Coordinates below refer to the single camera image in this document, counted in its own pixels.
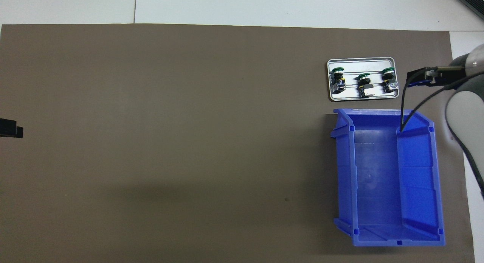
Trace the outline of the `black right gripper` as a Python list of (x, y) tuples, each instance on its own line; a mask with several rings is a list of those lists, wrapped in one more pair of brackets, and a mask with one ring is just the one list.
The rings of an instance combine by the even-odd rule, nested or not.
[(467, 76), (464, 70), (438, 70), (435, 77), (434, 72), (435, 67), (423, 67), (408, 72), (406, 85), (444, 87)]

